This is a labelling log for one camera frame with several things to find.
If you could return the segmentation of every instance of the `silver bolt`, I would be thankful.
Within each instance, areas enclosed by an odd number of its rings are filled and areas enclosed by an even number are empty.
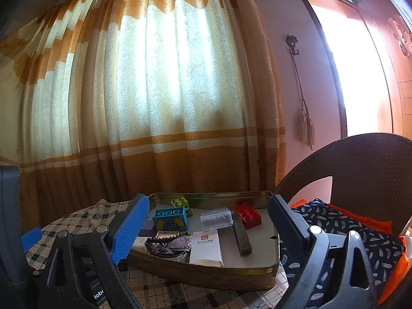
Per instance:
[[[96,231],[100,234],[105,233],[109,228],[105,224],[100,224],[97,226]]]
[[[360,234],[358,234],[356,231],[354,231],[354,230],[351,230],[350,232],[349,232],[349,234],[351,235],[351,237],[352,238],[355,238],[355,239],[359,239],[361,236],[360,236]]]
[[[319,235],[322,232],[322,229],[320,227],[318,227],[317,225],[312,225],[309,228],[310,232],[315,234],[315,235]]]
[[[61,230],[58,234],[57,234],[57,236],[59,237],[59,238],[64,238],[64,237],[66,237],[67,236],[67,230]]]

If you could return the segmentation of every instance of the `chair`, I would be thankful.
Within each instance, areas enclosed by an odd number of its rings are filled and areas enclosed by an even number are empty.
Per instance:
[[[354,214],[392,221],[402,235],[412,217],[412,140],[369,133],[337,140],[295,166],[277,185],[286,202],[303,187],[332,177],[330,202]],[[379,309],[407,308],[412,293],[412,269]]]

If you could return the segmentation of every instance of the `red toy block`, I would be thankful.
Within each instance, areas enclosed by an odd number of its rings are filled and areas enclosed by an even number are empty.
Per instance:
[[[240,217],[242,217],[242,221],[245,225],[246,230],[253,228],[256,225],[262,224],[262,218],[260,217],[259,213],[246,202],[236,205],[234,207],[234,211],[237,212]]]

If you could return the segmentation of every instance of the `tablecloth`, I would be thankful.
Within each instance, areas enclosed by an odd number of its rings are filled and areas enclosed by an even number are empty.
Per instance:
[[[68,214],[42,229],[42,239],[26,254],[30,266],[45,267],[57,233],[63,229],[72,234],[92,232],[99,224],[108,225],[114,216],[127,208],[130,201],[109,203],[100,200],[94,206]],[[279,267],[273,289],[263,292],[225,291],[195,287],[127,266],[122,276],[143,309],[272,309],[288,288],[282,266]],[[110,309],[104,303],[101,308]]]

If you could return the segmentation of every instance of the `transparent plastic container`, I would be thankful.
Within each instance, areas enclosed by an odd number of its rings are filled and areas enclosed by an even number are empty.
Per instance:
[[[203,231],[211,231],[231,227],[233,220],[231,212],[227,208],[206,210],[200,215],[200,222]]]

